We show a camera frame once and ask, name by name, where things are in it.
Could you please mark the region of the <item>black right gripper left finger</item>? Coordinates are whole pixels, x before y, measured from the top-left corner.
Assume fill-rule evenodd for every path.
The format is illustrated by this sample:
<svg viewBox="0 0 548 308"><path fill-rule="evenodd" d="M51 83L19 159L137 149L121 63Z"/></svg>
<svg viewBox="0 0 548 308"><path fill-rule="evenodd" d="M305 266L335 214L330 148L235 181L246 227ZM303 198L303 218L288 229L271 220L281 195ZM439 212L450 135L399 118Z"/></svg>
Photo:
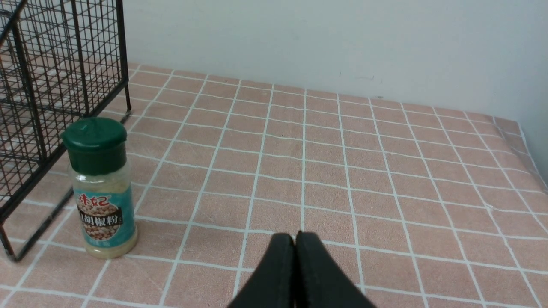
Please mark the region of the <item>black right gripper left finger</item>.
<svg viewBox="0 0 548 308"><path fill-rule="evenodd" d="M253 274L229 308L292 308L295 245L289 234L273 234Z"/></svg>

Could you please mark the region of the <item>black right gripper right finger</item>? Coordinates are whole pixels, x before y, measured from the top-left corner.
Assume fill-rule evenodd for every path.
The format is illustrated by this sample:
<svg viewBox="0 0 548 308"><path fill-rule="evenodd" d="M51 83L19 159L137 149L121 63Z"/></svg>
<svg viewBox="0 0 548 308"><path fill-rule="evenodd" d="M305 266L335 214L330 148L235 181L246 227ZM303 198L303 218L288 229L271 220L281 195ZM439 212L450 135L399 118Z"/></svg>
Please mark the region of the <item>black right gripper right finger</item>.
<svg viewBox="0 0 548 308"><path fill-rule="evenodd" d="M344 274L317 234L298 232L295 249L297 308L375 308Z"/></svg>

